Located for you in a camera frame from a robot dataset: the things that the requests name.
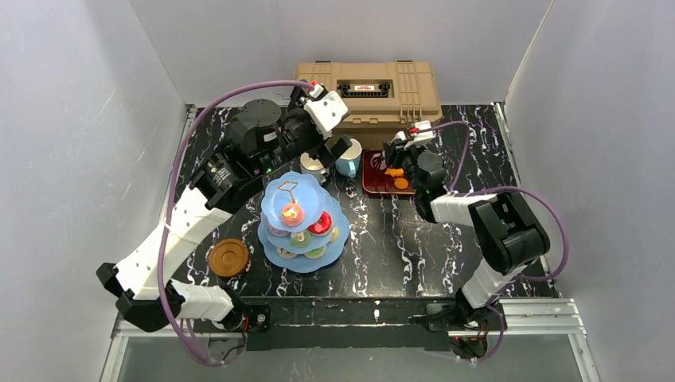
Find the purple frosted donut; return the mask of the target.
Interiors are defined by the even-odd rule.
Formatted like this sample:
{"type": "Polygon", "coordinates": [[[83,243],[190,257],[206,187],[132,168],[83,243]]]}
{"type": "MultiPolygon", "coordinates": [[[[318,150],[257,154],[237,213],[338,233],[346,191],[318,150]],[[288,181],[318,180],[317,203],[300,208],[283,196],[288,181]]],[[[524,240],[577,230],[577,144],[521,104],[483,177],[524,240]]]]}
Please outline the purple frosted donut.
{"type": "Polygon", "coordinates": [[[284,237],[289,235],[289,232],[287,230],[275,228],[270,224],[267,225],[267,228],[268,231],[274,236],[284,237]]]}

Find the light blue mug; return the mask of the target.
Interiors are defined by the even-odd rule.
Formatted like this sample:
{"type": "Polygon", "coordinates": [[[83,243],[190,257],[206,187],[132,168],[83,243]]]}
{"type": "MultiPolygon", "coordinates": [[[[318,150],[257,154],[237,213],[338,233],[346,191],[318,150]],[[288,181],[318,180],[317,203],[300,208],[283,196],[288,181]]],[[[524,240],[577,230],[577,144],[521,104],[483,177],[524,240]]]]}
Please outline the light blue mug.
{"type": "Polygon", "coordinates": [[[356,139],[351,138],[350,141],[351,147],[335,162],[335,169],[344,177],[355,178],[361,163],[363,148],[356,139]]]}

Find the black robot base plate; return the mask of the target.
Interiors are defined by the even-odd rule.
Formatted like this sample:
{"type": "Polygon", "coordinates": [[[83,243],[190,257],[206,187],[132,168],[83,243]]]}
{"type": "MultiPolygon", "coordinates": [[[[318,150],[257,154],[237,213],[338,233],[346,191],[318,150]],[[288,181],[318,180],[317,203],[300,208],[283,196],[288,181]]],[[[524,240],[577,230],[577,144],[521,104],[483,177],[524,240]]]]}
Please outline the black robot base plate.
{"type": "Polygon", "coordinates": [[[245,297],[249,348],[458,350],[481,357],[507,329],[504,309],[458,307],[453,298],[245,297]]]}

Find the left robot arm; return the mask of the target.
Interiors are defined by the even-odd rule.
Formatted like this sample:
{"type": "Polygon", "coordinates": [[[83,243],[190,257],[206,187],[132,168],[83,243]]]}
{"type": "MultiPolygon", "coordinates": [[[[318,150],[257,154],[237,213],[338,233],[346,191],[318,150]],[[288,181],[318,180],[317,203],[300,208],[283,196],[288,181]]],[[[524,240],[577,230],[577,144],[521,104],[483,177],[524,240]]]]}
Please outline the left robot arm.
{"type": "Polygon", "coordinates": [[[214,230],[263,190],[264,178],[302,154],[328,165],[349,146],[332,140],[349,115],[335,92],[321,99],[303,96],[288,111],[269,99],[240,107],[224,128],[220,144],[193,172],[166,221],[125,259],[103,263],[97,277],[116,297],[122,317],[153,333],[181,320],[237,325],[258,306],[245,303],[228,286],[198,286],[174,279],[174,272],[214,230]]]}

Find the chocolate sprinkle donut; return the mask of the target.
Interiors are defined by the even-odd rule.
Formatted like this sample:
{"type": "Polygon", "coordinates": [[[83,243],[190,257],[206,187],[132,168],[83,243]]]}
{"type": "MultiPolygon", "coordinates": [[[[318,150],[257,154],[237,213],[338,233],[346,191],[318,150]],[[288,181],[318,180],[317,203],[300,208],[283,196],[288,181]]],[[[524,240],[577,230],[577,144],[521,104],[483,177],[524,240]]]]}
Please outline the chocolate sprinkle donut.
{"type": "Polygon", "coordinates": [[[290,251],[288,251],[284,248],[277,248],[276,251],[277,251],[278,255],[280,257],[282,257],[283,259],[293,259],[297,256],[296,253],[290,252],[290,251]]]}

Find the white mug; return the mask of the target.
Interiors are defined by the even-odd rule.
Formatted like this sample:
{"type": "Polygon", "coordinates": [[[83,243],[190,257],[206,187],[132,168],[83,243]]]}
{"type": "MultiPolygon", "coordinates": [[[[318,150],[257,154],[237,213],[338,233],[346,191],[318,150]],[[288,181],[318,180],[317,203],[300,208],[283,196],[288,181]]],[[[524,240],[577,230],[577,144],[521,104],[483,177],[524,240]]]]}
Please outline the white mug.
{"type": "Polygon", "coordinates": [[[299,162],[301,173],[312,175],[320,185],[327,182],[329,170],[319,160],[311,158],[308,153],[303,153],[299,162]]]}

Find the green kiwi tart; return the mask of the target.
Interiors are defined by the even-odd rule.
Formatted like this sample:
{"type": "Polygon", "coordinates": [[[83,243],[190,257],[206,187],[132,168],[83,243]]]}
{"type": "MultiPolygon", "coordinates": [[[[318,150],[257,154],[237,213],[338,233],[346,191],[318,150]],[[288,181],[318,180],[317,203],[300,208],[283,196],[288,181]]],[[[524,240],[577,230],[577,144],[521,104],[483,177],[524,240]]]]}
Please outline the green kiwi tart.
{"type": "Polygon", "coordinates": [[[301,232],[292,232],[290,234],[290,244],[294,248],[306,248],[312,242],[313,236],[309,230],[303,230],[301,232]]]}

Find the orange pastry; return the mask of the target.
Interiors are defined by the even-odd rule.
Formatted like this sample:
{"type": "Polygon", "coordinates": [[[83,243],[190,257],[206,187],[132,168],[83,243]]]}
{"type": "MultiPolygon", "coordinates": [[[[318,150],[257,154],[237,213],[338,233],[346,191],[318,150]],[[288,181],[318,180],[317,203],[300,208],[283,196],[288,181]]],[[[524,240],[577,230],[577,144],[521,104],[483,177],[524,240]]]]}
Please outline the orange pastry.
{"type": "Polygon", "coordinates": [[[385,176],[391,177],[391,178],[398,178],[398,177],[404,177],[405,173],[403,169],[394,169],[394,168],[387,168],[384,172],[385,176]]]}

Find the pink round pastry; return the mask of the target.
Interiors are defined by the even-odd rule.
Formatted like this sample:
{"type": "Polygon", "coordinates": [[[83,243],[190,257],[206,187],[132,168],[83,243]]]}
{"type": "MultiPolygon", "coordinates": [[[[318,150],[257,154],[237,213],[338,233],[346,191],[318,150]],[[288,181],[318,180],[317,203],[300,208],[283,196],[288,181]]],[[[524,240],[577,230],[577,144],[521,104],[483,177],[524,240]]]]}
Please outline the pink round pastry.
{"type": "Polygon", "coordinates": [[[288,227],[297,227],[305,219],[304,208],[298,203],[288,203],[282,208],[279,219],[288,227]]]}

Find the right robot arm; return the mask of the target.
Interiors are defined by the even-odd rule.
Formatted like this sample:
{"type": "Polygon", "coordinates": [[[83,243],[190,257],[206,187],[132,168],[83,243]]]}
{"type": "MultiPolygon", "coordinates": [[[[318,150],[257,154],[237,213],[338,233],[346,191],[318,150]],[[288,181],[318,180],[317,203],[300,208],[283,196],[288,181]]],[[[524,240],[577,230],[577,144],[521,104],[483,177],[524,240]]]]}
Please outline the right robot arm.
{"type": "Polygon", "coordinates": [[[402,169],[414,190],[416,211],[427,222],[472,228],[482,260],[456,292],[446,310],[468,322],[488,311],[497,293],[530,263],[547,253],[550,239],[526,199],[515,188],[454,196],[443,185],[447,172],[442,158],[412,137],[386,142],[384,161],[402,169]]]}

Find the green frosted donut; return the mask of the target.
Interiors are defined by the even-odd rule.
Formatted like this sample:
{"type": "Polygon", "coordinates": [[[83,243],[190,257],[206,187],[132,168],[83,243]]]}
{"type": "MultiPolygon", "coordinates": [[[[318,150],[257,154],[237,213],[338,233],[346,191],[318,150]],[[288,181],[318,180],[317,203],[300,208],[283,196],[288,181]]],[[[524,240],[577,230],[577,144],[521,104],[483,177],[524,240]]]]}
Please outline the green frosted donut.
{"type": "Polygon", "coordinates": [[[324,254],[326,252],[326,249],[327,249],[327,246],[315,248],[315,249],[305,253],[304,256],[307,257],[308,259],[319,259],[322,256],[324,256],[324,254]]]}

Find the blue three-tier cake stand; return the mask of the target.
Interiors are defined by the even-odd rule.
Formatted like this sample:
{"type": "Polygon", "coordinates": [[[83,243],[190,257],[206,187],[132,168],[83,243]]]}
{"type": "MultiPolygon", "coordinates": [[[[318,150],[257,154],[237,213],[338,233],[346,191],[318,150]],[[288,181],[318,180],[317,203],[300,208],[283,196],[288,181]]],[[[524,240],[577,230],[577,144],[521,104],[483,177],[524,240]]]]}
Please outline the blue three-tier cake stand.
{"type": "Polygon", "coordinates": [[[260,224],[258,238],[263,245],[267,260],[277,267],[285,268],[300,274],[311,273],[335,263],[344,250],[349,237],[350,223],[342,212],[337,199],[330,196],[318,181],[309,174],[288,172],[279,179],[270,181],[264,189],[260,205],[260,224]],[[304,221],[297,227],[288,227],[279,219],[282,208],[288,203],[298,203],[305,211],[304,221]],[[333,217],[333,230],[326,236],[313,236],[306,248],[294,248],[290,244],[290,234],[308,230],[322,214],[327,211],[333,217]],[[287,230],[288,236],[272,235],[267,228],[270,224],[275,228],[287,230]],[[327,246],[324,256],[319,259],[308,259],[305,253],[315,248],[327,246]],[[293,259],[283,259],[276,251],[284,248],[294,252],[293,259]]]}

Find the brown wooden coaster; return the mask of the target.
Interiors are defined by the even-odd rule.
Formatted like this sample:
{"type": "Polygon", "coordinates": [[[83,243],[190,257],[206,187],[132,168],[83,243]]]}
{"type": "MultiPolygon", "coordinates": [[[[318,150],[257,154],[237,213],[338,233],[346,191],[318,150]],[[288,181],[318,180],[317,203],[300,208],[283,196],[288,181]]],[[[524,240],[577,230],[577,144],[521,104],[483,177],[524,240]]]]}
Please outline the brown wooden coaster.
{"type": "Polygon", "coordinates": [[[226,239],[209,252],[209,269],[218,277],[232,278],[243,274],[250,262],[250,251],[240,240],[226,239]]]}

